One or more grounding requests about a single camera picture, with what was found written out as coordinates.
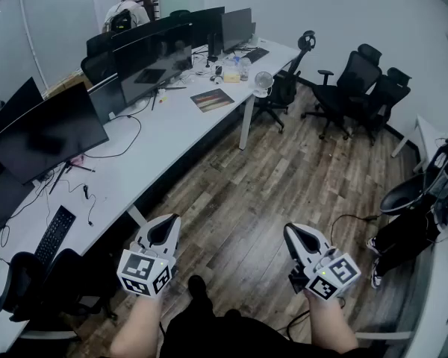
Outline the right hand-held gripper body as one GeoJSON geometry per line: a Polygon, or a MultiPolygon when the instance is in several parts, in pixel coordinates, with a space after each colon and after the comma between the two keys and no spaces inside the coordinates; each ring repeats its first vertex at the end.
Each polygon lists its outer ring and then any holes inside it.
{"type": "Polygon", "coordinates": [[[360,269],[348,253],[330,248],[324,254],[305,253],[289,274],[289,280],[295,293],[307,290],[319,299],[333,299],[360,276],[360,269]]]}

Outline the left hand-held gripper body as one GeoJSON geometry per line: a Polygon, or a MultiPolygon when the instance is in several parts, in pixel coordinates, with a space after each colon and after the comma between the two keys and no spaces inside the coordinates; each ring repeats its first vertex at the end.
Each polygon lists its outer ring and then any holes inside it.
{"type": "Polygon", "coordinates": [[[144,297],[159,297],[175,277],[176,238],[157,245],[139,237],[124,249],[116,274],[123,289],[144,297]]]}

